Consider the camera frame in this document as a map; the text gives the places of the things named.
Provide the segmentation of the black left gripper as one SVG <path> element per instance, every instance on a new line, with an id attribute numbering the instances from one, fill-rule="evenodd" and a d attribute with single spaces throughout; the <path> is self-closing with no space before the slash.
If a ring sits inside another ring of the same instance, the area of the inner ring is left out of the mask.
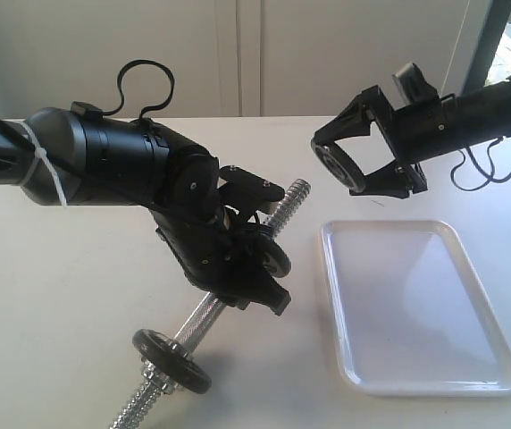
<path id="1" fill-rule="evenodd" d="M 193 286 L 227 304 L 257 303 L 283 314 L 291 296 L 264 267 L 267 226 L 236 220 L 226 226 L 219 215 L 202 222 L 158 212 L 155 222 Z"/>

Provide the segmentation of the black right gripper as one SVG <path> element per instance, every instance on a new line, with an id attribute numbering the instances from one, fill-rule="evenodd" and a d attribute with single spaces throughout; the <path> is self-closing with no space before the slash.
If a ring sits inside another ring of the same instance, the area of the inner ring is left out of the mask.
<path id="1" fill-rule="evenodd" d="M 406 199 L 428 189 L 420 163 L 432 157 L 431 143 L 440 139 L 447 125 L 445 104 L 454 98 L 448 94 L 396 110 L 381 88 L 372 86 L 317 130 L 314 143 L 323 145 L 370 136 L 371 123 L 375 122 L 393 160 L 366 176 L 364 190 L 348 193 L 351 196 Z"/>

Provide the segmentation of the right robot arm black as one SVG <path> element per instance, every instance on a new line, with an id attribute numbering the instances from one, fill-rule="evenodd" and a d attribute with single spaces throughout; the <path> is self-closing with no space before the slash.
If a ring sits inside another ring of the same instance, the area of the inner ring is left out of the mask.
<path id="1" fill-rule="evenodd" d="M 314 133 L 310 147 L 352 196 L 405 199 L 428 189 L 421 162 L 487 140 L 511 138 L 511 75 L 493 85 L 456 96 L 440 96 L 415 63 L 394 73 L 405 101 L 396 109 L 379 86 L 356 95 Z M 339 141 L 368 136 L 379 128 L 392 161 L 365 174 Z"/>

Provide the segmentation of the left robot arm black grey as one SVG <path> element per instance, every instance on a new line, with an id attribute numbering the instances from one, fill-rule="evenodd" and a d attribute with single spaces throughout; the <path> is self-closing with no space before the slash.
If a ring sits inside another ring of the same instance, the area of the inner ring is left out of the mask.
<path id="1" fill-rule="evenodd" d="M 290 301 L 291 263 L 260 220 L 284 189 L 161 123 L 54 107 L 0 119 L 0 185 L 41 206 L 142 206 L 195 287 L 275 314 Z"/>

